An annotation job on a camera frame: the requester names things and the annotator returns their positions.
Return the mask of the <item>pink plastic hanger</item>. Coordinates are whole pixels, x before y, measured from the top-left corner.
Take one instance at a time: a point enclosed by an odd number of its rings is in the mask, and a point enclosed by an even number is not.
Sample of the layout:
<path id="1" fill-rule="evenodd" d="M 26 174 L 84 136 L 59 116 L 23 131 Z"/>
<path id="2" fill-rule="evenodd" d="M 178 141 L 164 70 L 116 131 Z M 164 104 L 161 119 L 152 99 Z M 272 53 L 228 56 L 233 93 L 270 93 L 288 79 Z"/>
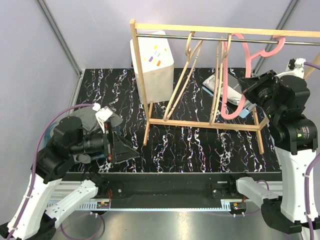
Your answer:
<path id="1" fill-rule="evenodd" d="M 239 101 L 237 104 L 237 108 L 232 112 L 232 113 L 227 113 L 227 94 L 230 93 L 230 90 L 227 89 L 225 86 L 226 84 L 229 84 L 229 75 L 231 71 L 229 70 L 229 49 L 231 47 L 231 41 L 233 40 L 233 37 L 235 37 L 236 40 L 244 40 L 244 36 L 240 33 L 229 33 L 227 36 L 227 43 L 225 43 L 223 46 L 226 47 L 226 50 L 224 50 L 222 54 L 222 64 L 223 64 L 223 91 L 222 91 L 222 103 L 221 103 L 221 110 L 220 110 L 220 115 L 222 118 L 225 120 L 233 120 L 237 117 L 240 116 L 241 112 L 243 111 L 243 108 L 245 106 L 246 98 L 245 96 L 241 93 L 239 97 Z M 243 73 L 242 75 L 238 74 L 235 75 L 235 78 L 237 80 L 240 79 L 240 76 L 249 78 L 252 76 L 252 62 L 254 59 L 258 57 L 262 58 L 270 58 L 282 50 L 282 48 L 285 45 L 286 37 L 285 36 L 279 36 L 279 35 L 273 35 L 273 39 L 276 40 L 275 48 L 273 50 L 265 50 L 260 49 L 256 51 L 255 53 L 251 53 L 249 44 L 247 42 L 242 42 L 242 49 L 244 52 L 244 68 L 243 68 Z"/>

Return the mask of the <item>grey shorts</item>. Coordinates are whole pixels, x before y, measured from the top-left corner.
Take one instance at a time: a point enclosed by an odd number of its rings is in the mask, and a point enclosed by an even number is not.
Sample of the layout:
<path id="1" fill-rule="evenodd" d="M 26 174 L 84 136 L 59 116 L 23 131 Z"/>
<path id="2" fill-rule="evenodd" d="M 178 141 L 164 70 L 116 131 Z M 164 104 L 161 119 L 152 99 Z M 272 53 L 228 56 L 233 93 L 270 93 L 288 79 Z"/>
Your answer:
<path id="1" fill-rule="evenodd" d="M 116 131 L 119 136 L 122 135 L 120 124 L 123 122 L 123 119 L 114 113 L 108 106 L 105 106 L 104 109 L 110 110 L 112 115 L 109 117 L 112 130 Z M 70 113 L 69 117 L 77 117 L 82 121 L 82 126 L 87 130 L 88 133 L 92 133 L 95 130 L 101 130 L 101 127 L 96 119 L 96 111 L 92 107 L 87 106 L 75 110 Z M 88 153 L 76 154 L 73 155 L 75 163 L 89 164 L 91 162 L 91 156 Z"/>

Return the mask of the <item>beige hanger of comic shorts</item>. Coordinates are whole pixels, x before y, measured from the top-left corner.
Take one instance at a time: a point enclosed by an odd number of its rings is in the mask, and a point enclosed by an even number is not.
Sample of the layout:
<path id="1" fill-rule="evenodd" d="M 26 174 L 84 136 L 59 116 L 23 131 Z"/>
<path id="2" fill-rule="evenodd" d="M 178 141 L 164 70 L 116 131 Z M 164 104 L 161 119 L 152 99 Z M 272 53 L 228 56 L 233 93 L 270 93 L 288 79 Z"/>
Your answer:
<path id="1" fill-rule="evenodd" d="M 224 60 L 227 58 L 229 54 L 231 39 L 232 39 L 232 34 L 229 33 L 227 36 L 226 49 L 225 49 L 225 44 L 223 43 L 222 40 L 220 40 L 216 46 L 215 84 L 214 84 L 213 99 L 212 99 L 210 118 L 209 118 L 209 125 L 211 127 L 215 123 L 217 112 L 218 112 L 222 83 L 223 83 Z"/>

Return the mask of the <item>beige hanger of navy shorts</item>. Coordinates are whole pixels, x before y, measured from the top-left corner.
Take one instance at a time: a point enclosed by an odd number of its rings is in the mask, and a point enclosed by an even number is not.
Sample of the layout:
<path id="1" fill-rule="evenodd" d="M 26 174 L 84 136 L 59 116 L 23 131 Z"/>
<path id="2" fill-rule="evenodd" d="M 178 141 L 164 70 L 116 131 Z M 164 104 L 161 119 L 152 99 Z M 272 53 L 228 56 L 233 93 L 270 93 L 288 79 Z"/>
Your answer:
<path id="1" fill-rule="evenodd" d="M 201 48 L 202 48 L 202 45 L 203 45 L 203 40 L 199 40 L 196 44 L 196 46 L 194 48 L 191 48 L 190 47 L 190 43 L 191 43 L 191 40 L 192 40 L 192 37 L 196 34 L 195 31 L 191 31 L 188 35 L 188 38 L 187 38 L 187 42 L 186 42 L 186 46 L 185 46 L 185 55 L 187 57 L 187 60 L 186 60 L 186 63 L 184 65 L 184 68 L 181 72 L 181 75 L 177 81 L 177 84 L 172 92 L 172 95 L 169 99 L 169 102 L 167 104 L 167 107 L 165 109 L 165 112 L 164 112 L 164 116 L 163 116 L 163 120 L 166 122 L 170 119 L 171 115 L 173 114 L 174 110 L 176 109 L 189 81 L 190 81 L 190 78 L 191 78 L 191 75 L 192 73 L 194 72 L 194 69 L 195 69 L 195 66 L 196 66 L 196 63 L 197 63 L 197 60 L 199 58 L 199 54 L 201 52 Z M 190 71 L 188 72 L 188 76 L 187 78 L 185 79 L 185 82 L 183 84 L 183 86 L 181 87 L 181 84 L 183 82 L 183 79 L 185 77 L 185 74 L 186 74 L 186 71 L 187 71 L 187 68 L 189 67 L 190 65 L 190 62 L 191 60 L 194 59 L 193 63 L 192 63 L 192 66 L 190 68 Z"/>

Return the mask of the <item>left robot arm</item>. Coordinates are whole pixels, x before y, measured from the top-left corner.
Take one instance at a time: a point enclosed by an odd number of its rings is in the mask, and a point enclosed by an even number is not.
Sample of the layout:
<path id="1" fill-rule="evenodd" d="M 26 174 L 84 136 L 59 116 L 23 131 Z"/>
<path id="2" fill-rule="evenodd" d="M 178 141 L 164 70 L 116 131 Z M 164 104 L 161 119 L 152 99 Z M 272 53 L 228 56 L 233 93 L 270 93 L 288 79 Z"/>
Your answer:
<path id="1" fill-rule="evenodd" d="M 53 136 L 36 155 L 26 196 L 11 221 L 0 226 L 0 235 L 9 240 L 50 240 L 61 223 L 81 204 L 91 198 L 110 195 L 109 181 L 97 172 L 89 174 L 77 189 L 49 207 L 55 189 L 75 165 L 74 157 L 103 153 L 113 163 L 137 158 L 133 145 L 105 124 L 105 130 L 92 133 L 84 128 L 79 117 L 63 118 Z"/>

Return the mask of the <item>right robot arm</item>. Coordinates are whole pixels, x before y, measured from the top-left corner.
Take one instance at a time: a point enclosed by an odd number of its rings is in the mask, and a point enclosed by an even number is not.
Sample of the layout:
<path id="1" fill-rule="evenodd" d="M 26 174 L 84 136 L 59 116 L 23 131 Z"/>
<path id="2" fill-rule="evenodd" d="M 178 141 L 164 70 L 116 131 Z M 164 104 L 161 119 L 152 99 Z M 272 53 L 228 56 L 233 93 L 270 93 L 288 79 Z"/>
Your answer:
<path id="1" fill-rule="evenodd" d="M 258 105 L 269 120 L 269 132 L 281 164 L 282 195 L 271 192 L 246 176 L 227 185 L 232 198 L 246 196 L 261 211 L 265 223 L 285 234 L 309 229 L 314 238 L 320 227 L 315 205 L 313 168 L 320 156 L 316 125 L 304 116 L 310 90 L 303 77 L 270 70 L 239 79 L 242 94 Z"/>

